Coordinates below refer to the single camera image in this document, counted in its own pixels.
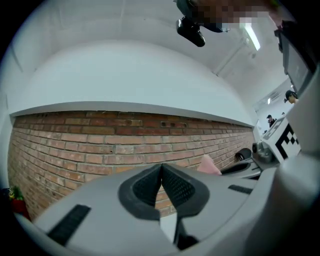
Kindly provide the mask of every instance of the red brick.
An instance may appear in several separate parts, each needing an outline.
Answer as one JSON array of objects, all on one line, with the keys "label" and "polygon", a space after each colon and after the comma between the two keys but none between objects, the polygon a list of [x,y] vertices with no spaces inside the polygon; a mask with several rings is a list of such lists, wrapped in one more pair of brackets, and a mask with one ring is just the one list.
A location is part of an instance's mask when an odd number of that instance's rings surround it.
[{"label": "red brick", "polygon": [[55,129],[54,125],[44,124],[41,130],[50,132],[50,131],[53,131],[54,129]]},{"label": "red brick", "polygon": [[48,139],[46,145],[53,148],[64,149],[66,143],[64,141]]},{"label": "red brick", "polygon": [[44,125],[43,124],[35,124],[33,126],[33,129],[35,129],[35,130],[43,130],[44,129]]},{"label": "red brick", "polygon": [[163,138],[164,143],[183,143],[183,142],[190,142],[190,136],[164,136]]},{"label": "red brick", "polygon": [[111,166],[101,166],[101,165],[93,165],[93,164],[85,164],[85,163],[79,163],[77,165],[77,170],[79,172],[89,173],[89,174],[109,175],[112,173]]},{"label": "red brick", "polygon": [[177,166],[182,166],[182,167],[187,167],[187,166],[190,165],[188,159],[183,159],[183,160],[176,161],[175,164]]},{"label": "red brick", "polygon": [[202,147],[202,143],[201,142],[190,142],[186,144],[186,148],[189,150],[193,150],[193,149],[199,149]]},{"label": "red brick", "polygon": [[97,154],[87,154],[85,157],[85,161],[91,164],[102,164],[103,156]]},{"label": "red brick", "polygon": [[27,153],[28,153],[29,155],[35,157],[35,158],[38,157],[38,152],[35,151],[35,150],[33,150],[33,149],[31,149],[31,148],[27,148]]},{"label": "red brick", "polygon": [[167,115],[167,119],[168,119],[168,121],[179,121],[180,120],[180,116]]},{"label": "red brick", "polygon": [[198,125],[196,123],[188,123],[188,127],[192,129],[198,129]]},{"label": "red brick", "polygon": [[81,153],[60,151],[58,156],[62,159],[72,160],[72,161],[76,161],[76,162],[84,162],[85,161],[85,155],[81,154]]},{"label": "red brick", "polygon": [[216,140],[214,141],[214,144],[215,144],[215,145],[222,144],[222,143],[225,143],[225,139],[223,139],[223,138],[216,139]]},{"label": "red brick", "polygon": [[115,172],[116,173],[121,173],[121,172],[125,172],[128,170],[131,170],[133,168],[135,168],[136,166],[119,166],[115,168]]},{"label": "red brick", "polygon": [[71,171],[75,171],[77,169],[77,163],[71,161],[63,161],[63,168]]},{"label": "red brick", "polygon": [[65,149],[66,150],[71,150],[71,151],[78,151],[78,143],[72,143],[72,142],[67,142],[65,144]]},{"label": "red brick", "polygon": [[162,143],[161,136],[145,136],[144,139],[145,139],[146,144],[160,144],[160,143]]},{"label": "red brick", "polygon": [[94,111],[94,112],[87,112],[87,118],[117,118],[118,112],[111,112],[111,111]]},{"label": "red brick", "polygon": [[53,127],[53,130],[55,132],[59,132],[59,133],[67,133],[68,132],[68,128],[69,128],[69,126],[67,126],[67,125],[55,125]]},{"label": "red brick", "polygon": [[215,140],[215,139],[217,139],[217,137],[214,134],[201,135],[202,141],[209,141],[209,140]]},{"label": "red brick", "polygon": [[54,157],[49,156],[49,155],[45,156],[45,161],[47,163],[51,164],[51,165],[54,165],[54,166],[62,167],[64,165],[62,159],[54,158]]},{"label": "red brick", "polygon": [[134,146],[135,154],[144,154],[144,153],[160,153],[160,152],[169,152],[171,151],[170,144],[157,144],[157,145],[137,145]]},{"label": "red brick", "polygon": [[43,153],[38,152],[38,159],[41,161],[46,161],[46,155]]},{"label": "red brick", "polygon": [[66,179],[66,180],[64,181],[64,186],[67,187],[67,188],[69,188],[69,189],[76,190],[78,187],[81,186],[81,184]]},{"label": "red brick", "polygon": [[96,174],[88,174],[88,173],[86,173],[84,175],[84,181],[85,182],[90,182],[90,181],[93,181],[93,180],[101,178],[101,177],[103,177],[103,175],[96,175]]},{"label": "red brick", "polygon": [[150,121],[150,120],[144,120],[143,121],[144,127],[153,127],[153,128],[159,128],[160,122],[159,121]]},{"label": "red brick", "polygon": [[135,134],[138,134],[138,135],[168,135],[169,129],[167,129],[167,128],[157,129],[157,128],[139,127],[135,130]]},{"label": "red brick", "polygon": [[160,201],[160,200],[164,200],[164,199],[168,199],[168,195],[166,194],[166,192],[160,192],[156,195],[156,201]]},{"label": "red brick", "polygon": [[55,176],[55,175],[52,175],[52,174],[49,174],[49,173],[45,173],[44,174],[44,177],[51,181],[51,182],[54,182],[54,183],[57,183],[61,186],[64,186],[65,185],[65,181],[63,178],[59,177],[59,176]]},{"label": "red brick", "polygon": [[133,127],[117,127],[115,133],[118,135],[134,135],[136,134],[136,129]]},{"label": "red brick", "polygon": [[106,144],[143,144],[144,138],[141,136],[107,136]]},{"label": "red brick", "polygon": [[117,145],[115,147],[116,154],[123,154],[123,155],[132,155],[134,153],[134,146],[131,145]]},{"label": "red brick", "polygon": [[92,118],[90,121],[90,125],[92,126],[106,126],[107,120],[102,118]]},{"label": "red brick", "polygon": [[202,160],[202,156],[198,156],[198,157],[194,157],[194,158],[189,158],[189,164],[190,164],[191,166],[197,165],[197,164],[199,164],[199,163],[201,162],[201,160]]},{"label": "red brick", "polygon": [[129,120],[129,119],[108,119],[107,126],[142,126],[141,120]]},{"label": "red brick", "polygon": [[201,156],[205,154],[205,151],[203,148],[199,148],[193,151],[194,156]]},{"label": "red brick", "polygon": [[71,194],[71,193],[72,193],[72,190],[71,190],[71,189],[68,189],[68,188],[65,188],[65,187],[60,186],[60,187],[58,188],[58,192],[59,192],[59,193],[61,193],[62,195],[67,196],[67,195],[69,195],[69,194]]},{"label": "red brick", "polygon": [[87,126],[90,123],[88,118],[67,118],[65,124],[67,125],[82,125]]},{"label": "red brick", "polygon": [[187,135],[201,135],[204,134],[204,131],[200,129],[184,129],[184,133]]},{"label": "red brick", "polygon": [[49,155],[53,157],[57,157],[59,154],[59,150],[55,148],[50,148]]},{"label": "red brick", "polygon": [[186,128],[187,124],[184,122],[168,122],[162,121],[161,127],[170,127],[170,128]]},{"label": "red brick", "polygon": [[205,148],[204,148],[204,153],[205,153],[205,154],[208,154],[208,153],[217,151],[218,149],[219,149],[218,145],[205,147]]},{"label": "red brick", "polygon": [[193,142],[200,142],[201,141],[200,135],[193,135],[193,136],[190,136],[190,138]]},{"label": "red brick", "polygon": [[213,128],[219,128],[220,123],[219,122],[211,122]]},{"label": "red brick", "polygon": [[156,209],[161,209],[161,208],[169,207],[171,205],[172,204],[171,204],[170,200],[168,199],[168,200],[163,200],[163,201],[156,202],[155,203],[155,208]]},{"label": "red brick", "polygon": [[87,142],[88,135],[85,134],[62,134],[61,140],[69,142]]},{"label": "red brick", "polygon": [[183,158],[191,158],[194,156],[192,151],[184,151],[184,152],[173,152],[165,154],[165,159],[167,161],[176,160],[176,159],[183,159]]},{"label": "red brick", "polygon": [[135,113],[132,113],[132,112],[119,112],[118,113],[118,117],[122,118],[122,119],[134,119],[135,118]]},{"label": "red brick", "polygon": [[220,123],[220,124],[219,124],[219,128],[220,128],[220,129],[227,129],[226,123]]},{"label": "red brick", "polygon": [[82,126],[81,125],[70,125],[68,127],[67,132],[70,134],[80,134],[82,132]]},{"label": "red brick", "polygon": [[211,123],[198,123],[197,126],[199,129],[212,129],[213,128]]},{"label": "red brick", "polygon": [[222,132],[222,130],[220,130],[220,129],[212,129],[212,130],[211,130],[211,133],[212,133],[212,134],[222,134],[223,132]]},{"label": "red brick", "polygon": [[213,159],[213,162],[214,162],[215,164],[221,162],[221,156],[218,156],[218,157],[214,158],[214,159]]},{"label": "red brick", "polygon": [[142,164],[144,161],[144,155],[106,155],[104,158],[106,165]]},{"label": "red brick", "polygon": [[67,170],[58,170],[58,175],[63,176],[65,178],[68,178],[73,181],[77,182],[84,182],[85,181],[85,176],[84,174],[78,173],[78,172],[72,172],[72,171],[67,171]]},{"label": "red brick", "polygon": [[46,138],[41,138],[40,139],[40,144],[46,145],[47,144],[47,139]]},{"label": "red brick", "polygon": [[35,142],[35,143],[40,143],[40,140],[41,140],[41,138],[36,137],[36,136],[30,136],[27,139],[30,139],[30,141]]},{"label": "red brick", "polygon": [[56,121],[56,119],[51,117],[51,116],[45,117],[45,118],[42,119],[42,123],[43,124],[54,124],[55,121]]},{"label": "red brick", "polygon": [[78,147],[79,152],[86,153],[96,153],[96,154],[112,154],[114,152],[114,147],[110,145],[88,145],[80,144]]},{"label": "red brick", "polygon": [[171,135],[182,135],[184,132],[182,129],[170,129]]},{"label": "red brick", "polygon": [[164,162],[164,161],[165,161],[164,154],[147,154],[145,156],[146,163],[158,163],[158,162]]},{"label": "red brick", "polygon": [[104,127],[104,126],[84,126],[82,127],[82,133],[113,135],[115,134],[115,129],[113,127]]},{"label": "red brick", "polygon": [[89,135],[87,142],[93,143],[93,144],[103,144],[105,142],[105,136],[103,136],[103,135]]},{"label": "red brick", "polygon": [[58,167],[56,167],[54,165],[50,165],[50,164],[47,165],[46,170],[48,172],[50,172],[50,173],[53,173],[53,174],[57,174],[59,172],[59,168]]}]

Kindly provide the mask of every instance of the black plastic piece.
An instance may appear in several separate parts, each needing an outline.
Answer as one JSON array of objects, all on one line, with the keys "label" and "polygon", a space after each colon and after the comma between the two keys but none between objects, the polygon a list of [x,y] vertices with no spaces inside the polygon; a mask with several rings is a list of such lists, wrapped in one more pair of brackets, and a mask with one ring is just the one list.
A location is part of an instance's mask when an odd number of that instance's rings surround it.
[{"label": "black plastic piece", "polygon": [[253,190],[252,188],[247,188],[247,187],[238,186],[238,185],[230,185],[228,189],[234,190],[240,193],[248,194],[248,195],[250,195]]},{"label": "black plastic piece", "polygon": [[252,152],[249,148],[245,147],[239,150],[235,157],[238,158],[240,161],[251,158]]},{"label": "black plastic piece", "polygon": [[160,186],[161,164],[155,164],[124,181],[120,185],[118,198],[136,218],[159,221],[160,213],[155,205]]},{"label": "black plastic piece", "polygon": [[249,162],[239,162],[229,168],[225,168],[221,170],[222,175],[226,174],[233,174],[237,172],[242,172],[246,169],[248,169],[251,166],[251,163]]},{"label": "black plastic piece", "polygon": [[187,17],[178,19],[175,25],[177,33],[180,36],[188,39],[196,46],[203,47],[206,44],[205,38],[200,32],[200,26],[193,23]]},{"label": "black plastic piece", "polygon": [[77,204],[48,233],[48,237],[56,241],[58,244],[65,246],[90,210],[91,208],[88,206]]}]

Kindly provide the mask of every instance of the white wall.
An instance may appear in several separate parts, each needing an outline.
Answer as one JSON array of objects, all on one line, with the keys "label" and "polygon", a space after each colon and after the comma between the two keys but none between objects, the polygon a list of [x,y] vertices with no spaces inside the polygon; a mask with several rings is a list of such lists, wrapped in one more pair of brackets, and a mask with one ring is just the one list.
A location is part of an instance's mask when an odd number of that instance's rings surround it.
[{"label": "white wall", "polygon": [[13,92],[13,85],[21,86],[24,80],[24,74],[17,66],[12,50],[9,49],[0,67],[0,188],[8,187],[7,159],[13,123],[9,116],[9,98]]},{"label": "white wall", "polygon": [[116,110],[119,104],[113,103],[127,103],[126,111],[144,104],[159,106],[152,112],[160,114],[175,115],[178,109],[186,116],[196,112],[218,121],[253,124],[234,89],[205,66],[134,41],[89,43],[59,52],[34,73],[14,102],[11,114],[40,112],[35,108],[53,104],[65,104],[64,110],[70,103],[78,110]]},{"label": "white wall", "polygon": [[261,125],[261,131],[260,135],[265,131],[269,130],[269,123],[267,116],[271,115],[274,119],[278,119],[282,117],[282,112],[285,114],[288,114],[288,112],[292,109],[294,106],[293,104],[290,104],[289,102],[284,103],[283,101],[284,97],[279,97],[279,99],[270,105],[267,105],[265,108],[259,110],[257,112],[257,116],[260,120],[260,125]]}]

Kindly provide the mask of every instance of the person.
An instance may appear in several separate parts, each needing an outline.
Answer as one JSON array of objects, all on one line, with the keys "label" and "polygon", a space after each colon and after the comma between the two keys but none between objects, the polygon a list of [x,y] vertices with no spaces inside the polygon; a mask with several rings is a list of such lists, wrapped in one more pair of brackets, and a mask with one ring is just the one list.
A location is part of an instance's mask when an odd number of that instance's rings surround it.
[{"label": "person", "polygon": [[290,102],[291,104],[296,104],[299,101],[297,94],[292,90],[286,91],[285,99],[287,102]]},{"label": "person", "polygon": [[266,117],[268,119],[269,128],[275,123],[277,119],[274,119],[270,114]]}]

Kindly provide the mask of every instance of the black vent slot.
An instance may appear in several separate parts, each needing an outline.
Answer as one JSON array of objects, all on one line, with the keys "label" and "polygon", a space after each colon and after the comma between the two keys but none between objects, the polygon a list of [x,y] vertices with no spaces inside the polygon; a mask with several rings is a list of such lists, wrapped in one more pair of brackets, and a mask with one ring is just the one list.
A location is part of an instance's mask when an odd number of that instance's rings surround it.
[{"label": "black vent slot", "polygon": [[48,237],[58,244],[65,246],[90,210],[91,208],[88,206],[77,204],[48,233]]},{"label": "black vent slot", "polygon": [[168,169],[164,169],[162,173],[163,188],[175,208],[187,202],[195,194],[195,187],[177,174]]},{"label": "black vent slot", "polygon": [[145,204],[155,207],[156,198],[161,186],[159,170],[150,171],[133,185],[135,196]]},{"label": "black vent slot", "polygon": [[160,186],[161,164],[155,164],[125,180],[118,197],[122,206],[136,218],[159,221],[160,213],[155,205]]},{"label": "black vent slot", "polygon": [[238,186],[238,185],[230,185],[228,189],[234,190],[240,193],[248,194],[248,195],[250,195],[253,190],[252,188],[247,188],[247,187]]}]

